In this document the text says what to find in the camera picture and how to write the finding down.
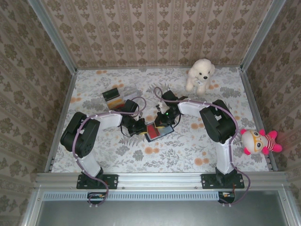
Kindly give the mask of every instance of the stuffed toy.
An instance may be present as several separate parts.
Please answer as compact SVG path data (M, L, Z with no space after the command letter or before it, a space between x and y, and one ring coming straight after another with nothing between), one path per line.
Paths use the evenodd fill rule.
M269 151L281 152L282 146L276 144L276 137L278 133L276 131L271 131L267 135L264 129L261 129L259 133L255 130L242 129L241 142L243 144L244 152L247 155L258 154L260 151L264 154L269 154Z
M210 78L215 71L215 66L210 60L200 59L194 63L188 72L186 82L186 91L191 92L193 88L197 87L197 95L205 94L206 89L210 86Z

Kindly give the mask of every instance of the white plush dog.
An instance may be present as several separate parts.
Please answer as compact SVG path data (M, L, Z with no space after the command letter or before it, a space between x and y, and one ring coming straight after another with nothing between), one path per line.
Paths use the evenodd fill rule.
M206 89L210 86L210 78L215 71L215 66L210 60L200 59L194 63L188 72L188 79L186 82L186 91L191 92L193 87L196 86L197 95L205 94Z

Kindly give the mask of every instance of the pink plush toy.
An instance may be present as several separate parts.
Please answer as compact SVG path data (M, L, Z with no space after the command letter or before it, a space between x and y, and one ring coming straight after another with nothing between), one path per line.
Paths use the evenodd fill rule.
M247 155L257 154L262 151L264 154L269 154L269 151L281 152L282 146L276 144L277 131L271 131L267 135L264 129L261 129L259 133L255 130L242 129L241 142L243 143L244 152Z

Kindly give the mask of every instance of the patterned wallpaper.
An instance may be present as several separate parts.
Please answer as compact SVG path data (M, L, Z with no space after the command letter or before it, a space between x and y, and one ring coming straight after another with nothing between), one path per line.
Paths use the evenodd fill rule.
M42 0L77 67L239 65L271 0Z
M26 0L0 1L0 225L18 225L44 171L71 75Z
M279 132L277 166L301 207L301 1L286 1L247 74L266 129Z

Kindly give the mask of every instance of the floral tablecloth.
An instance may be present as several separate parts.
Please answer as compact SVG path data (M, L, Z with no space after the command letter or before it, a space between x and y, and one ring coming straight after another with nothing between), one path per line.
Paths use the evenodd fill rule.
M189 96L207 102L221 99L237 119L240 129L255 128L238 68L217 68L210 89L203 97L198 97L195 91L185 91L187 71L187 68L78 71L64 129L77 111L88 115L107 111L103 92L132 84L147 100L143 112L147 123L154 121L157 115L158 99L153 88L159 86L163 91L171 89L178 97ZM137 103L143 106L142 100ZM245 155L241 144L235 144L238 141L240 135L233 145L235 165L243 171L268 171L263 154ZM186 115L173 133L150 143L142 135L125 137L117 127L99 131L93 155L105 172L213 172L216 166L215 146L201 118ZM61 144L52 172L80 172L72 154Z

